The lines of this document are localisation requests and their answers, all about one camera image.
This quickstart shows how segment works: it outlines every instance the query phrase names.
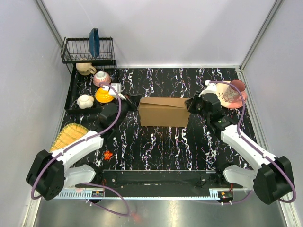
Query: black marble table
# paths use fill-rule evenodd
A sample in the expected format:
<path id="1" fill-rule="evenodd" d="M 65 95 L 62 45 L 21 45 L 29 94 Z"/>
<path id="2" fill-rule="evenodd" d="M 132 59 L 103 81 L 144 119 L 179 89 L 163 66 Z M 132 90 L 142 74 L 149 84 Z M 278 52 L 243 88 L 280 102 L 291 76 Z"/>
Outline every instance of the black marble table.
<path id="1" fill-rule="evenodd" d="M 237 79 L 235 69 L 118 69 L 123 91 L 144 97 L 190 98 L 201 91 L 205 80 Z M 81 94 L 94 95 L 92 78 L 80 86 Z M 238 121 L 241 109 L 225 113 Z M 98 114 L 64 116 L 62 127 L 80 123 L 88 129 L 96 125 Z M 245 113 L 241 129 L 255 140 L 250 116 Z M 104 159 L 104 153 L 113 156 Z M 192 114 L 188 127 L 142 127 L 138 112 L 129 112 L 113 141 L 80 160 L 93 162 L 102 169 L 117 170 L 214 170 L 226 162 L 249 167 L 245 160 L 229 145 L 207 130 L 204 119 Z"/>

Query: cup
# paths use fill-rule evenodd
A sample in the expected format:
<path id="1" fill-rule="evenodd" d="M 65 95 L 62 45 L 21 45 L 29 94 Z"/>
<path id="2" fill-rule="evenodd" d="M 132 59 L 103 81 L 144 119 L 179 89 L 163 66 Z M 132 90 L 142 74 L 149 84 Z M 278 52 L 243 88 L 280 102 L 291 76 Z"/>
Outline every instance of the cup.
<path id="1" fill-rule="evenodd" d="M 89 74 L 95 74 L 97 72 L 97 70 L 89 62 L 88 63 L 77 63 L 76 69 L 83 76 L 87 76 Z"/>
<path id="2" fill-rule="evenodd" d="M 243 91 L 246 88 L 246 85 L 243 81 L 235 79 L 231 82 L 231 84 L 234 85 L 243 94 Z M 237 102 L 239 97 L 240 94 L 236 90 L 234 90 L 232 86 L 228 86 L 225 93 L 223 94 L 223 98 L 226 102 L 229 103 Z"/>
<path id="3" fill-rule="evenodd" d="M 93 83 L 94 85 L 96 85 L 97 87 L 100 86 L 100 82 L 106 82 L 106 83 L 110 83 L 111 79 L 110 76 L 107 72 L 103 72 L 103 71 L 99 71 L 94 75 L 93 78 Z"/>

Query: wire rack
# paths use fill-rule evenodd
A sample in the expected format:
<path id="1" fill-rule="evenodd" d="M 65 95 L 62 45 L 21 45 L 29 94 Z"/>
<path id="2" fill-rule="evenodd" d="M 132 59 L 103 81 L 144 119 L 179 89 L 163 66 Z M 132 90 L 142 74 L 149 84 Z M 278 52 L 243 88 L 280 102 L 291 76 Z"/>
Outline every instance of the wire rack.
<path id="1" fill-rule="evenodd" d="M 64 38 L 61 48 L 62 62 L 116 65 L 113 38 L 99 38 L 99 41 L 100 54 L 94 57 L 89 52 L 89 38 Z"/>

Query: yellow bowl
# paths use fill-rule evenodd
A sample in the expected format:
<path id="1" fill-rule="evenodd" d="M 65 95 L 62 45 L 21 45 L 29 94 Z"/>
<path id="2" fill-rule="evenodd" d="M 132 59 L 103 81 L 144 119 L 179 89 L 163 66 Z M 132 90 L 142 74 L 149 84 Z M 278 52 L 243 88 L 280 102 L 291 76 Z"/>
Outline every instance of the yellow bowl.
<path id="1" fill-rule="evenodd" d="M 109 103 L 114 97 L 112 97 L 108 91 L 103 88 L 99 88 L 95 94 L 96 100 L 100 103 Z"/>

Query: box flap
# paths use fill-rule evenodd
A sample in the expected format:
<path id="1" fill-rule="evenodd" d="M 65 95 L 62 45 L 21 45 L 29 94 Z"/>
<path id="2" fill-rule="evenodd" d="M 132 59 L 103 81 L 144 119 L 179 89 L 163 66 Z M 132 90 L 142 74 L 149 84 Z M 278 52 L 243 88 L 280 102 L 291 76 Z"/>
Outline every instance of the box flap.
<path id="1" fill-rule="evenodd" d="M 140 103 L 185 108 L 188 98 L 142 98 Z"/>

